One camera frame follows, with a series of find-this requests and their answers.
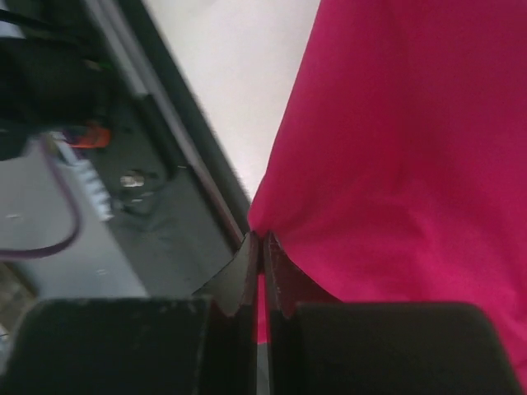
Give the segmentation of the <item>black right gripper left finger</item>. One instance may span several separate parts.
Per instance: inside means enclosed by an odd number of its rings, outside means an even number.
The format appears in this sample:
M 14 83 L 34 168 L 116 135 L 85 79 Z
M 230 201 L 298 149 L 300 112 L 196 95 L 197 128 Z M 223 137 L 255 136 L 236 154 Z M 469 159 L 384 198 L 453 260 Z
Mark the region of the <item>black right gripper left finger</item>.
M 193 297 L 55 299 L 16 327 L 4 394 L 253 394 L 259 239 Z

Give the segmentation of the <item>pink t-shirt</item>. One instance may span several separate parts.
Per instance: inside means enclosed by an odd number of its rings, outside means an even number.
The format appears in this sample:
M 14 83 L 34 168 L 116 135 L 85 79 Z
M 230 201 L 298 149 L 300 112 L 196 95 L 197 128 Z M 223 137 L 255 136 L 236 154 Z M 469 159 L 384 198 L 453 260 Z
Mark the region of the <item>pink t-shirt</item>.
M 323 1 L 248 221 L 347 302 L 456 301 L 526 380 L 526 4 Z

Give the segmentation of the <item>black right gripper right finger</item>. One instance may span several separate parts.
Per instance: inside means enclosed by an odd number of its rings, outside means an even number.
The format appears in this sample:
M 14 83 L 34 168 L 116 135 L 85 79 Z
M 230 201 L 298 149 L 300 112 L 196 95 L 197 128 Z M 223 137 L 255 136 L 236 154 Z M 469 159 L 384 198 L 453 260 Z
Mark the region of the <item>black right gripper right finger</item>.
M 263 242 L 274 394 L 519 394 L 485 314 L 460 303 L 343 303 Z

